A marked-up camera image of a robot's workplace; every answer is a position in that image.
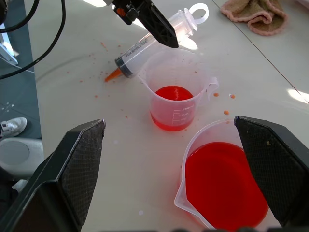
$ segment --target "white sneaker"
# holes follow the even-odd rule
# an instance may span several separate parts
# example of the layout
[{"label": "white sneaker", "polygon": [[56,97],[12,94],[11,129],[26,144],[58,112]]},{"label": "white sneaker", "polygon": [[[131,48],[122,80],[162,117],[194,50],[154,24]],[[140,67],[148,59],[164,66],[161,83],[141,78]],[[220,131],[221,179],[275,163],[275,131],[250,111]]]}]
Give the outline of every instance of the white sneaker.
[{"label": "white sneaker", "polygon": [[24,131],[27,125],[27,119],[24,117],[13,118],[8,121],[1,122],[1,137],[15,137]]}]

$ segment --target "white table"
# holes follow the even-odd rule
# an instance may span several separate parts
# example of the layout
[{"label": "white table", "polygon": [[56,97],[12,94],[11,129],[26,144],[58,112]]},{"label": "white table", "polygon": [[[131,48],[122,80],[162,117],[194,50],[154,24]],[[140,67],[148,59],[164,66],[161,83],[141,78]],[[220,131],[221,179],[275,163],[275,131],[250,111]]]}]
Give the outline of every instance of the white table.
[{"label": "white table", "polygon": [[[115,68],[113,59],[147,32],[125,25],[108,7],[66,2],[65,30],[54,50],[35,66],[35,73],[45,156],[76,125],[97,118],[107,123],[99,177],[83,231],[200,231],[173,201],[187,144],[216,120],[237,115],[266,119],[285,125],[309,147],[308,104],[290,96],[292,86],[212,1],[202,1],[210,17],[192,39],[198,46],[194,52],[203,54],[219,79],[220,96],[199,109],[187,131],[176,133],[162,131],[151,122],[147,98],[140,97],[147,90],[139,79],[103,82],[105,72]],[[171,2],[154,0],[166,17],[199,1]],[[26,1],[26,8],[29,11],[31,2]],[[56,34],[60,8],[60,1],[40,2],[29,24],[34,58]]]},{"label": "white table", "polygon": [[[214,2],[221,7],[226,0]],[[295,0],[280,3],[289,20],[278,35],[260,36],[251,32],[246,23],[235,25],[309,102],[309,10]]]}]

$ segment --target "orange syringe tip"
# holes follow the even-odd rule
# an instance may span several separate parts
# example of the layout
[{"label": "orange syringe tip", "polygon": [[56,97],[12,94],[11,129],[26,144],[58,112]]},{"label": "orange syringe tip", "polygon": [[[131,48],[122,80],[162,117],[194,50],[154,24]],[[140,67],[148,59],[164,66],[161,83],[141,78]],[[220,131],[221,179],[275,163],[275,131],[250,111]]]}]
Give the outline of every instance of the orange syringe tip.
[{"label": "orange syringe tip", "polygon": [[120,69],[116,69],[114,72],[111,73],[108,77],[105,78],[105,82],[109,82],[110,80],[116,79],[122,74]]}]

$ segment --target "black cable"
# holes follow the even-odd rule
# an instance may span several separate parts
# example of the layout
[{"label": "black cable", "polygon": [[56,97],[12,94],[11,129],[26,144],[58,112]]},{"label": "black cable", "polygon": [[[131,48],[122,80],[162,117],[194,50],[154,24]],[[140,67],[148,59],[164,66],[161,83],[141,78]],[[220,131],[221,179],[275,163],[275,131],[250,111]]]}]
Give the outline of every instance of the black cable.
[{"label": "black cable", "polygon": [[14,76],[16,74],[19,74],[19,73],[21,73],[21,72],[31,68],[35,64],[39,63],[42,59],[44,59],[51,52],[51,50],[54,48],[55,44],[57,43],[57,41],[58,41],[62,31],[63,31],[64,24],[66,22],[66,5],[65,5],[65,0],[61,0],[61,6],[62,6],[62,20],[61,20],[61,24],[60,24],[59,30],[57,32],[57,35],[54,38],[54,40],[53,40],[52,44],[50,45],[50,47],[43,53],[43,55],[41,55],[35,61],[31,62],[30,64],[28,64],[24,68],[21,68],[21,69],[19,69],[17,71],[14,71],[14,72],[11,72],[11,73],[8,73],[8,74],[0,76],[0,80],[8,78],[8,77],[11,77],[11,76]]},{"label": "black cable", "polygon": [[14,25],[12,27],[0,29],[0,33],[11,32],[11,31],[17,30],[17,29],[21,28],[22,26],[24,26],[25,24],[27,24],[27,22],[29,22],[29,20],[33,17],[35,11],[37,10],[38,5],[39,5],[39,1],[40,0],[34,0],[33,6],[31,8],[29,14],[24,18],[23,21],[21,21],[20,23],[17,23],[16,25]]}]

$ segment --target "measuring cup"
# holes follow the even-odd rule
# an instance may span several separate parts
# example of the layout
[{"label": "measuring cup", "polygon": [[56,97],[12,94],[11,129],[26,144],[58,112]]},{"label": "measuring cup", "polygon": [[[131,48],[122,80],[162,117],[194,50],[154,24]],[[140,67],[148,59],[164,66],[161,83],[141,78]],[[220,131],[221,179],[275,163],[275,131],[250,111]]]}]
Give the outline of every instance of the measuring cup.
[{"label": "measuring cup", "polygon": [[[215,77],[208,75],[200,57],[182,49],[166,49],[152,56],[139,73],[149,90],[150,114],[154,123],[167,131],[180,131],[188,127],[195,116],[202,97],[206,103],[219,87]],[[193,97],[174,101],[165,99],[156,92],[168,86],[188,90]]]},{"label": "measuring cup", "polygon": [[[230,119],[220,120],[213,122],[203,129],[201,129],[190,141],[183,158],[182,170],[181,170],[181,183],[178,189],[178,192],[175,197],[175,205],[194,216],[194,218],[203,223],[209,229],[216,229],[213,225],[211,225],[188,201],[187,193],[186,193],[186,175],[185,175],[185,167],[186,161],[189,156],[200,148],[203,145],[214,143],[214,142],[224,142],[236,145],[242,148],[241,140],[239,138],[239,134],[237,128],[234,126],[233,121]],[[215,186],[207,185],[209,191],[216,189]],[[258,231],[266,231],[269,227],[280,227],[280,224],[273,216],[272,212],[268,210],[266,216],[262,220],[262,222],[256,227]]]}]

